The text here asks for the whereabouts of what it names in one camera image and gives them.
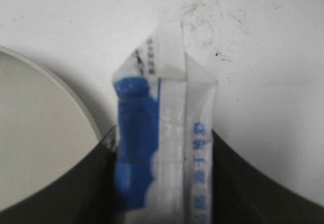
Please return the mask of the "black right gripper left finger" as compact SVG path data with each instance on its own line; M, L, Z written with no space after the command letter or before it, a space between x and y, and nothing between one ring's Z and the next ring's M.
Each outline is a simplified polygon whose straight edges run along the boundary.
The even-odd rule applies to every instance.
M1 211L1 223L112 223L116 127L49 186Z

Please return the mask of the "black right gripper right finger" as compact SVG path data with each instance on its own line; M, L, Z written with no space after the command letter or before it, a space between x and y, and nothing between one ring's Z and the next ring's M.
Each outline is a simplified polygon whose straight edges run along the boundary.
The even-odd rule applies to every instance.
M214 131L212 223L323 223L323 207L274 182Z

